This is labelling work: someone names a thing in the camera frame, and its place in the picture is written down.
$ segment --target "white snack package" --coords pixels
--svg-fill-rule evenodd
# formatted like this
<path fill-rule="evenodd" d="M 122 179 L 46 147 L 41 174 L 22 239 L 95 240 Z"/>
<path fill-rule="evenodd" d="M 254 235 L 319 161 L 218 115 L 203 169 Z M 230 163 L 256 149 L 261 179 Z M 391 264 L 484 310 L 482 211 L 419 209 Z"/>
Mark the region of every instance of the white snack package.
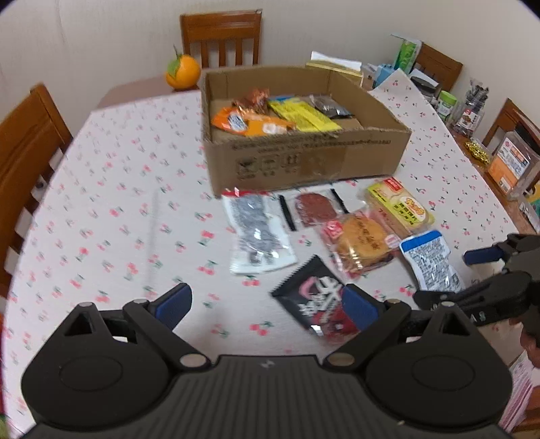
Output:
<path fill-rule="evenodd" d="M 298 259 L 276 215 L 268 213 L 267 195 L 226 191 L 223 205 L 229 224 L 236 231 L 231 272 L 258 274 L 295 264 Z"/>
<path fill-rule="evenodd" d="M 438 230 L 406 238 L 401 241 L 400 249 L 413 268 L 421 290 L 458 292 L 463 288 L 463 281 L 448 263 L 450 248 Z"/>

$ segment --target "triangular hole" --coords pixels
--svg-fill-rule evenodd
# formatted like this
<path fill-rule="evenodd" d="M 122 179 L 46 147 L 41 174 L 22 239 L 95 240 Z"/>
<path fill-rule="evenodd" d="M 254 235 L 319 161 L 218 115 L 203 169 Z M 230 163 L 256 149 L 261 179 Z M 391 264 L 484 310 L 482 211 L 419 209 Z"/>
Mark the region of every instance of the triangular hole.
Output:
<path fill-rule="evenodd" d="M 467 337 L 470 335 L 469 330 L 453 313 L 448 313 L 444 317 L 441 332 L 443 334 L 461 335 Z"/>
<path fill-rule="evenodd" d="M 92 324 L 87 312 L 81 312 L 66 332 L 67 337 L 73 335 L 91 334 Z"/>

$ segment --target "cardboard box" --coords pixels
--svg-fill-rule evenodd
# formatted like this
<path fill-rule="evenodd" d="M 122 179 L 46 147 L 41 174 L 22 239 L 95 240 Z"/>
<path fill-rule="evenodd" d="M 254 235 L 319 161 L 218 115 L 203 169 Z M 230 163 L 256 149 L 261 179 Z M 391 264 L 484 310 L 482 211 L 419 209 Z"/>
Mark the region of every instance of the cardboard box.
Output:
<path fill-rule="evenodd" d="M 355 118 L 342 130 L 244 137 L 219 130 L 212 117 L 254 88 L 271 95 L 331 95 Z M 277 190 L 343 178 L 391 175 L 411 131 L 378 100 L 340 73 L 305 67 L 211 70 L 202 81 L 202 135 L 214 195 L 225 189 Z"/>

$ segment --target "red label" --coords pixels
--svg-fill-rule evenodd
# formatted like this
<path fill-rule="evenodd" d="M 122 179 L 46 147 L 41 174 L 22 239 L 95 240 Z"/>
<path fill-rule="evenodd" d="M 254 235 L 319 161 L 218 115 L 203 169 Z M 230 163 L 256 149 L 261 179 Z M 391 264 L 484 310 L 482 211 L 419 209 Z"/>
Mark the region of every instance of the red label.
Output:
<path fill-rule="evenodd" d="M 387 178 L 386 180 L 384 180 L 384 182 L 394 192 L 399 192 L 401 189 L 403 189 L 403 186 L 401 185 L 401 183 L 399 181 L 397 181 L 394 177 Z"/>
<path fill-rule="evenodd" d="M 343 233 L 343 227 L 338 220 L 333 219 L 326 222 L 324 231 L 330 239 L 334 240 Z"/>

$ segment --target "tablecloth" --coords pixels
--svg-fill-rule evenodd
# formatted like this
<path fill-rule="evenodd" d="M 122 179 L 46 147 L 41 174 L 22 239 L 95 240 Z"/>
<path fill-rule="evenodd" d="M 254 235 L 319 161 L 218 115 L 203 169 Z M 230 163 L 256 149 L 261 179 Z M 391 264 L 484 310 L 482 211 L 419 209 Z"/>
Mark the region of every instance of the tablecloth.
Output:
<path fill-rule="evenodd" d="M 492 268 L 480 274 L 467 268 L 461 255 L 514 232 L 507 213 L 402 72 L 371 93 L 413 130 L 395 177 L 435 216 L 451 264 L 466 285 L 490 275 Z M 304 331 L 269 295 L 313 254 L 334 269 L 313 229 L 291 233 L 296 266 L 256 276 L 229 272 L 235 235 L 211 195 L 200 99 L 194 91 L 95 111 L 60 164 L 26 238 L 3 331 L 3 391 L 16 429 L 33 425 L 22 373 L 79 302 L 118 309 L 183 281 L 193 290 L 193 307 L 175 333 L 213 360 L 220 354 L 322 357 L 335 348 Z M 372 181 L 332 186 L 354 210 Z M 380 300 L 414 305 L 415 281 L 400 258 L 357 284 Z"/>

